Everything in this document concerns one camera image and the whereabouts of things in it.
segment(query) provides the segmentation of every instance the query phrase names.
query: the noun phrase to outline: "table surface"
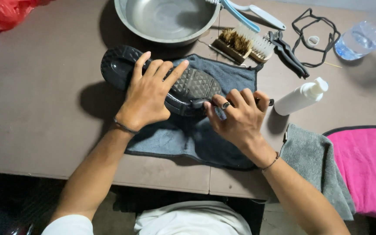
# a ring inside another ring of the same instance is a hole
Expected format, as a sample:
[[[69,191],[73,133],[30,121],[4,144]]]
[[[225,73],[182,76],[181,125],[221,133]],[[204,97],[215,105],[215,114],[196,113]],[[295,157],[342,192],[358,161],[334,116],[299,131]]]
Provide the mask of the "table surface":
[[[290,45],[298,38],[291,22],[309,7],[263,0],[233,2],[255,4],[280,19],[287,27],[284,40]],[[332,20],[340,32],[364,17],[362,12],[312,8],[315,15]],[[260,19],[248,17],[260,22],[262,35],[271,30]],[[297,25],[309,22],[305,19]],[[222,10],[200,40],[209,44],[222,29],[236,25],[234,17]],[[331,31],[317,23],[305,35],[319,36],[317,47],[322,49]],[[107,48],[120,44],[149,49],[155,58],[196,53],[230,64],[199,41],[164,49],[141,40],[118,19],[112,0],[63,0],[38,7],[24,23],[0,35],[0,172],[59,179],[72,174],[123,102],[123,94],[104,82],[99,67]],[[303,45],[296,55],[310,63],[319,63],[322,57]],[[376,125],[376,51],[344,64],[331,50],[326,62],[342,68],[327,64],[310,68],[311,77],[304,80],[274,55],[258,72],[258,89],[275,100],[317,77],[329,83],[319,104],[289,117],[268,110],[262,134],[276,150],[282,146],[288,123],[320,134],[343,126]],[[256,65],[250,59],[245,64]],[[189,158],[130,155],[121,160],[113,184],[263,200],[271,192],[259,171],[213,168]]]

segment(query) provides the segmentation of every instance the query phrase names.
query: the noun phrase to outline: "pump cap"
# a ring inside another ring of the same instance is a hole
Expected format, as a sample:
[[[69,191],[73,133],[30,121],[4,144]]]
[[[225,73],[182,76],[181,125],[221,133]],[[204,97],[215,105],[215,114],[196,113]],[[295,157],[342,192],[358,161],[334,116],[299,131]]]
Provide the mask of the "pump cap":
[[[310,88],[311,93],[313,94],[319,95],[329,89],[329,85],[321,77],[316,78],[316,80],[314,80],[314,83],[315,84]]]

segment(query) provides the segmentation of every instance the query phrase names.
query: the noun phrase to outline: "hand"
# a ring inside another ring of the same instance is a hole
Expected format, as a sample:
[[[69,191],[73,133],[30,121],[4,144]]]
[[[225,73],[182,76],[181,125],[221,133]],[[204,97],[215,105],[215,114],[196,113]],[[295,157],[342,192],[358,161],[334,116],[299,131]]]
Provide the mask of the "hand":
[[[146,52],[137,60],[126,100],[115,116],[119,123],[134,131],[169,118],[170,112],[165,107],[166,95],[188,67],[188,61],[182,61],[163,80],[173,64],[170,61],[154,60],[142,75],[142,67],[149,58],[150,52]]]
[[[260,133],[266,110],[269,106],[269,97],[261,91],[252,91],[248,88],[239,92],[231,90],[227,97],[214,95],[214,103],[221,107],[231,100],[234,106],[229,105],[224,112],[226,120],[221,120],[210,102],[204,107],[213,129],[224,139],[233,143],[241,152],[248,156],[258,167],[268,166],[276,157],[275,151],[266,143]]]

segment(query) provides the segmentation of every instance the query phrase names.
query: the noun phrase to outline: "white shirt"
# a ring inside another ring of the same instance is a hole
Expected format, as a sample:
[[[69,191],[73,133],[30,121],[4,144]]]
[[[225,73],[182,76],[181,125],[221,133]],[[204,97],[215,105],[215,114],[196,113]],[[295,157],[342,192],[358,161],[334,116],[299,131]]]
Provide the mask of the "white shirt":
[[[144,211],[136,219],[138,235],[251,235],[244,218],[219,201],[186,201]],[[93,235],[91,221],[68,215],[50,223],[42,235]]]

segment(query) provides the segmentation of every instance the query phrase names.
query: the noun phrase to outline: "gray towel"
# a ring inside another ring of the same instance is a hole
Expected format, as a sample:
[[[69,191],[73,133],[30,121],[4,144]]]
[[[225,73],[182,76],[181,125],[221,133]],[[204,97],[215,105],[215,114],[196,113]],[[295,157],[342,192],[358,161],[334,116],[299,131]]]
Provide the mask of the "gray towel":
[[[332,142],[323,135],[290,124],[280,157],[321,191],[344,220],[353,220],[355,204],[337,168]],[[277,201],[275,195],[270,202]]]
[[[190,61],[190,67],[213,76],[224,95],[232,89],[256,90],[256,74],[263,64],[243,68],[189,55],[174,61]],[[256,168],[232,143],[215,133],[206,117],[181,117],[172,114],[169,120],[144,127],[126,150],[133,155],[172,158],[188,156],[209,166],[250,170]]]

